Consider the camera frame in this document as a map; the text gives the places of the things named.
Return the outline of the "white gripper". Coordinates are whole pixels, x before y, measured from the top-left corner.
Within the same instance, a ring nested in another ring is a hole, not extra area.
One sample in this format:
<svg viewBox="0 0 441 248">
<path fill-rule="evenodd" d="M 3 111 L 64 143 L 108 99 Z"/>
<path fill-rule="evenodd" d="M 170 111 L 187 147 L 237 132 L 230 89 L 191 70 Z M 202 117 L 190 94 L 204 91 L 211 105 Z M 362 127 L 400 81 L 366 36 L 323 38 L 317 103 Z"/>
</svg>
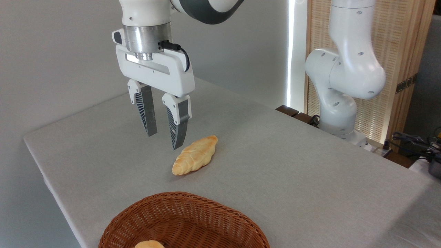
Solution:
<svg viewBox="0 0 441 248">
<path fill-rule="evenodd" d="M 157 133 L 152 88 L 166 92 L 162 101 L 167 107 L 172 149 L 181 147 L 186 138 L 188 120 L 192 117 L 190 94 L 195 89 L 192 67 L 186 71 L 185 54 L 165 49 L 153 53 L 151 61 L 142 61 L 118 44 L 117 61 L 127 83 L 131 103 L 137 106 L 147 135 Z"/>
</svg>

